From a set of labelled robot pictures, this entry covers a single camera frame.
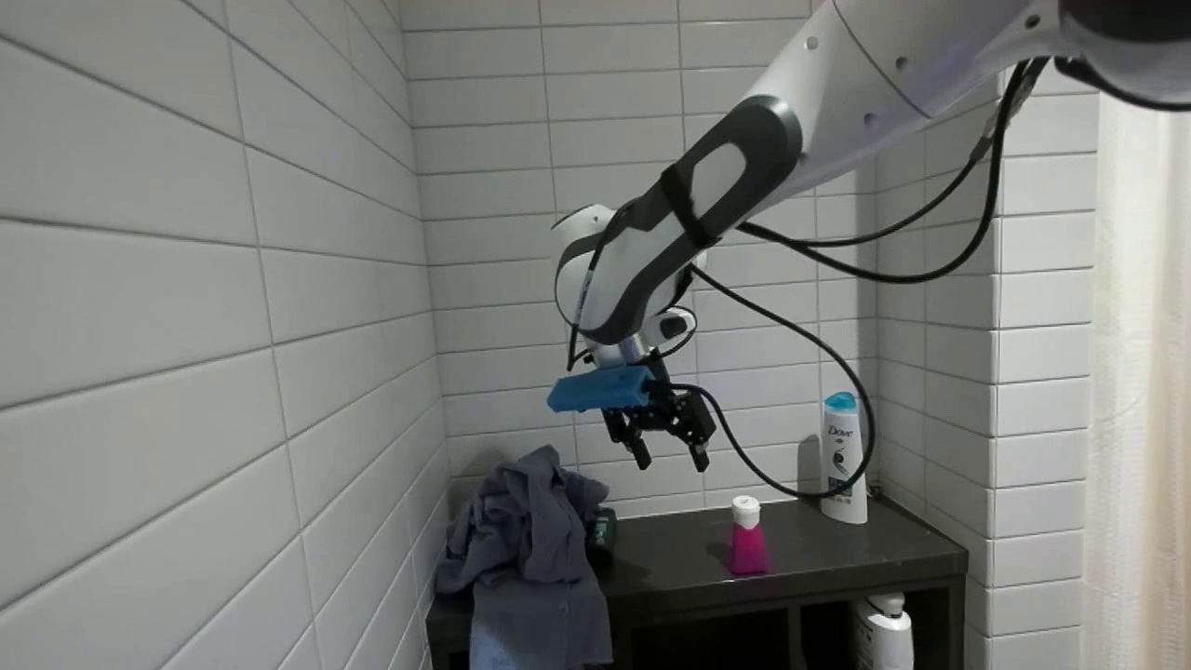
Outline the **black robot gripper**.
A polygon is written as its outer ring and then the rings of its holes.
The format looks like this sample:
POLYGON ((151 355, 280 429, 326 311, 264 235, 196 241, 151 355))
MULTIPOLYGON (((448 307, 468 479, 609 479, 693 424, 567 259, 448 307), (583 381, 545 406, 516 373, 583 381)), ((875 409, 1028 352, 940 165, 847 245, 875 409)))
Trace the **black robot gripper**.
POLYGON ((687 446, 696 469, 711 466, 706 445, 716 437, 716 422, 711 422, 706 402, 693 391, 675 391, 670 385, 651 385, 648 406, 605 409, 604 424, 605 424, 609 445, 623 445, 631 455, 638 469, 651 466, 651 455, 645 446, 648 432, 677 437, 687 446))

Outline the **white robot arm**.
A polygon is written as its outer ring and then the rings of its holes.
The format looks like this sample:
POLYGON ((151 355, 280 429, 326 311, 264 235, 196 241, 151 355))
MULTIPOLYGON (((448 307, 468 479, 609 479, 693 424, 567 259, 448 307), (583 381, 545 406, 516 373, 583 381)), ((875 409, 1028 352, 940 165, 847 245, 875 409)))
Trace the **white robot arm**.
POLYGON ((1191 0, 824 0, 772 66, 638 199, 556 225, 556 307, 597 352, 551 386, 623 446, 662 429, 698 446, 706 415, 654 365, 654 319, 687 264, 748 216, 853 173, 1017 65, 1131 103, 1191 97, 1191 0))

